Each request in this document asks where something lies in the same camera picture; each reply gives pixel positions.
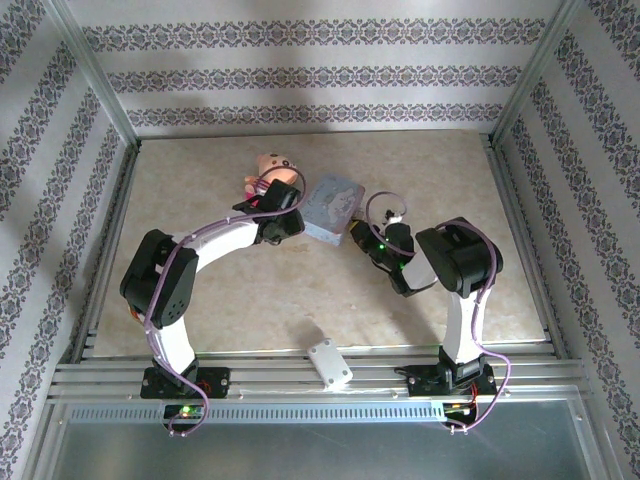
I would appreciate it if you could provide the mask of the pink pig plush toy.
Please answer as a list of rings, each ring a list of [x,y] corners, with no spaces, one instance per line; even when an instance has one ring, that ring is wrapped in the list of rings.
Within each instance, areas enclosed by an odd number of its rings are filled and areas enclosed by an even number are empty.
[[[261,154],[257,157],[256,164],[258,174],[244,179],[246,199],[263,195],[275,180],[293,185],[298,179],[296,165],[285,156],[276,153]]]

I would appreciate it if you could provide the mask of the grey metal panel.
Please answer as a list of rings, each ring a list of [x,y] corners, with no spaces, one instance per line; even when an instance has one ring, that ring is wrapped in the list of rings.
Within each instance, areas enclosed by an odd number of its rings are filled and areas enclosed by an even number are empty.
[[[23,480],[613,480],[570,400],[505,403],[468,434],[423,422],[420,406],[381,419],[275,420],[259,404],[224,405],[193,435],[171,437],[155,408],[55,410]]]

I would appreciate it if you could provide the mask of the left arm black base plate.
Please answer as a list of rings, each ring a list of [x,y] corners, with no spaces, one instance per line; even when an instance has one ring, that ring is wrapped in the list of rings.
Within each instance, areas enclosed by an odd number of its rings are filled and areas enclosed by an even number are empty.
[[[209,399],[224,399],[227,397],[231,370],[226,367],[199,367],[194,379],[195,384]],[[198,399],[202,395],[181,380],[170,376],[159,367],[149,367],[144,370],[140,397],[143,399]]]

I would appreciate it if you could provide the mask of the white mounting bracket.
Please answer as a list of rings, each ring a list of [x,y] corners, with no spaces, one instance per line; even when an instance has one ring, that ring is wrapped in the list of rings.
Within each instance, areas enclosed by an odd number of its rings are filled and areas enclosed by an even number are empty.
[[[327,390],[341,390],[352,380],[353,372],[340,354],[333,339],[323,339],[311,346],[307,353]]]

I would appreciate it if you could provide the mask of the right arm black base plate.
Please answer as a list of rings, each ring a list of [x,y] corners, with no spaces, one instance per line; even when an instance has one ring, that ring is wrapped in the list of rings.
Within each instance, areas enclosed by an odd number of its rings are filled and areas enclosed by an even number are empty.
[[[404,378],[410,397],[460,396],[476,392],[495,395],[497,385],[490,365],[461,378],[441,365],[396,367],[394,373]]]

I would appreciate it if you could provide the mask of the controller board green light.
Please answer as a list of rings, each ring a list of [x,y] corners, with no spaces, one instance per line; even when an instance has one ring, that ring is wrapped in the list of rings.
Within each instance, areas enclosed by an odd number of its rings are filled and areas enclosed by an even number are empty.
[[[185,405],[167,405],[164,410],[163,418],[171,420],[198,420],[204,415],[204,406],[195,404]]]

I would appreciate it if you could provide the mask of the aluminium side rail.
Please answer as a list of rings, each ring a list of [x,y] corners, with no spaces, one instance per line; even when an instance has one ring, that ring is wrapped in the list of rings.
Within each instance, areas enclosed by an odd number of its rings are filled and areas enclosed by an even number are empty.
[[[95,257],[96,262],[88,296],[86,297],[78,326],[71,337],[69,361],[72,364],[81,362],[89,333],[99,324],[124,223],[135,163],[140,147],[141,142],[138,141],[126,148],[116,182],[111,191],[112,195],[98,244],[99,249]]]
[[[494,149],[490,136],[488,134],[480,134],[479,137],[547,342],[553,345],[554,354],[558,359],[567,360],[570,358],[570,354],[565,348],[562,333],[558,327],[555,310],[535,255],[534,244],[529,238],[528,224],[525,215],[522,213],[517,192],[514,189],[505,162]]]

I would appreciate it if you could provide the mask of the aluminium frame post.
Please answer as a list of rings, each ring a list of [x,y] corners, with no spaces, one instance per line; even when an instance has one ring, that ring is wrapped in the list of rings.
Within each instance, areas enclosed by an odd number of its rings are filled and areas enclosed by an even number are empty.
[[[76,21],[66,0],[42,0],[62,39],[69,47],[87,83],[127,145],[139,151],[141,140],[117,98],[106,73],[90,46],[84,31]]]
[[[557,9],[547,23],[533,54],[510,94],[497,123],[488,135],[492,147],[499,146],[524,108],[530,91],[539,81],[565,31],[583,6],[584,0],[560,0]]]

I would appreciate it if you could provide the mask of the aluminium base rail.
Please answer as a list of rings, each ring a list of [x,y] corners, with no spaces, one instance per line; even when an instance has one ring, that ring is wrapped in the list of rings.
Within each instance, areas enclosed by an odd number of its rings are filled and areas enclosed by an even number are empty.
[[[433,366],[433,348],[352,349],[341,354],[353,377],[335,394],[340,399],[406,398],[409,381],[400,370],[406,366]],[[508,400],[555,399],[572,391],[584,393],[589,386],[580,360],[556,358],[550,347],[515,345],[508,349],[509,363],[489,359],[494,382],[504,384]],[[148,385],[144,375],[152,362],[145,357],[98,357],[55,368],[49,402],[137,401]],[[298,399],[324,401],[331,395],[309,356],[303,351],[240,352],[211,354],[200,361],[202,368],[224,368],[227,373],[211,390],[226,388],[230,400],[281,402]]]

